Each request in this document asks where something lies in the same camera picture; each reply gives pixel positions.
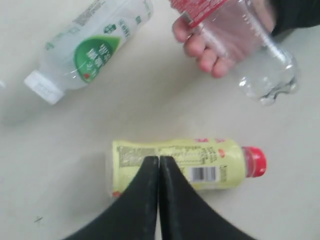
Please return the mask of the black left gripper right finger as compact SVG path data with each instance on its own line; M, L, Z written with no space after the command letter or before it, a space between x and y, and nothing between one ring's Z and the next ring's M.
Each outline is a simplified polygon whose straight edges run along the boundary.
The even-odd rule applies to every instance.
M175 159L159 159L158 203L163 240L252 240L192 188Z

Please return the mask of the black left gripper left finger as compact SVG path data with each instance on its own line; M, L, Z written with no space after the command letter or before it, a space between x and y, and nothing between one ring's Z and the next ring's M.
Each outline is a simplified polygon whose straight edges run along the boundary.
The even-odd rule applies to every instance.
M67 240L154 240L159 158L144 158L125 191L97 218Z

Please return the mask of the person's open hand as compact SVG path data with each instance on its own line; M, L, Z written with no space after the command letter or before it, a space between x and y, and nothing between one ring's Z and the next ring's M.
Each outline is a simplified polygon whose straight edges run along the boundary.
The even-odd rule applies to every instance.
M269 0L253 0L253 8L260 21L269 32L272 32L276 25L276 10ZM183 17L179 17L172 25L175 39L183 43L185 54L195 58L200 70L211 74L214 78L222 78L235 66L236 62L219 57L211 48L207 47L199 35L194 35Z

